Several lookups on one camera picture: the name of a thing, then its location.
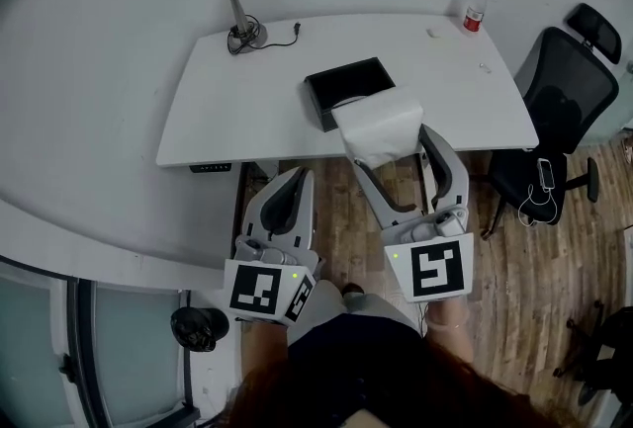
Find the black box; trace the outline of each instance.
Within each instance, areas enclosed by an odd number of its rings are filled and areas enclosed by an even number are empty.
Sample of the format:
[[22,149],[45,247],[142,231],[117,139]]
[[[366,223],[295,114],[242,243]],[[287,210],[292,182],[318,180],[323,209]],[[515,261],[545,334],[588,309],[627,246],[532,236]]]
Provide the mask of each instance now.
[[306,82],[324,131],[338,128],[333,108],[396,87],[378,57],[307,76]]

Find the chair armrest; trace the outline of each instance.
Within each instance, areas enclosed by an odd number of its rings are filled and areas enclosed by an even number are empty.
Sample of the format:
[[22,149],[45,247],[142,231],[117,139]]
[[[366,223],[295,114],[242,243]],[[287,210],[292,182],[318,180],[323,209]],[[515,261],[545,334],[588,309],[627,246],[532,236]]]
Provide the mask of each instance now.
[[600,191],[600,174],[597,171],[597,164],[595,161],[587,158],[587,173],[576,177],[575,179],[568,180],[565,184],[565,191],[570,191],[581,186],[587,186],[587,198],[590,202],[597,202],[597,197]]

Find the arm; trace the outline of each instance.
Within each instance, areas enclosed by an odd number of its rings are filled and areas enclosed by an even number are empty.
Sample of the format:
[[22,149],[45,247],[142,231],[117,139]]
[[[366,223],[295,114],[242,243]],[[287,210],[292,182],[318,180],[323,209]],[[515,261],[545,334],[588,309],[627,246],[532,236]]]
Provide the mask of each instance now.
[[242,322],[241,376],[288,358],[286,326],[268,322]]
[[426,338],[466,363],[473,363],[475,356],[473,343],[466,329],[467,320],[468,307],[464,297],[431,301],[426,313],[426,321],[431,323],[428,325]]

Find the lamp base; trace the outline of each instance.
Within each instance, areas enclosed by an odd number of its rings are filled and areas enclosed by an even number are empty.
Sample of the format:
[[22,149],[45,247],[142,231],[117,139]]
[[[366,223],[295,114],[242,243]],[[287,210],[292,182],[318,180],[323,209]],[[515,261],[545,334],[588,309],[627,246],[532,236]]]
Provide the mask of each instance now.
[[[244,40],[247,40],[249,36],[250,36],[250,33],[246,37],[241,38],[240,36],[234,36],[232,33],[229,33],[228,47],[230,48],[231,51],[238,50],[244,43]],[[250,42],[248,42],[248,45],[246,45],[242,50],[240,50],[239,53],[253,52],[254,50],[256,50],[256,48],[253,48],[252,46],[257,46],[257,47],[264,46],[267,40],[268,40],[268,31],[266,31],[266,26],[264,26],[263,24],[260,24],[259,34],[257,35],[257,38],[253,38],[252,40],[250,40]]]

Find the white cable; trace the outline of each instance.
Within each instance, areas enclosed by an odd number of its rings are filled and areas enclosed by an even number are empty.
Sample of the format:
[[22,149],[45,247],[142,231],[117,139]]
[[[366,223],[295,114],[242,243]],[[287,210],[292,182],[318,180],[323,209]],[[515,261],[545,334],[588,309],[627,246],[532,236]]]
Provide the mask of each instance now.
[[[518,220],[525,227],[531,227],[531,226],[534,225],[535,222],[538,222],[538,223],[541,223],[541,224],[549,224],[550,222],[553,222],[554,219],[556,218],[556,215],[558,214],[558,206],[556,205],[556,201],[554,200],[554,198],[552,198],[552,190],[551,189],[544,189],[544,191],[547,193],[547,201],[543,202],[543,203],[537,203],[534,200],[532,200],[532,193],[534,192],[534,186],[532,184],[527,186],[527,198],[523,201],[523,203],[521,205],[519,205],[518,210],[516,211],[516,215],[518,216]],[[532,220],[531,224],[526,224],[525,222],[523,222],[523,219],[521,218],[521,208],[527,202],[532,202],[532,204],[536,205],[537,207],[542,207],[543,205],[547,205],[548,203],[552,202],[554,204],[554,216],[551,219],[549,219],[549,220],[536,220],[534,218]]]

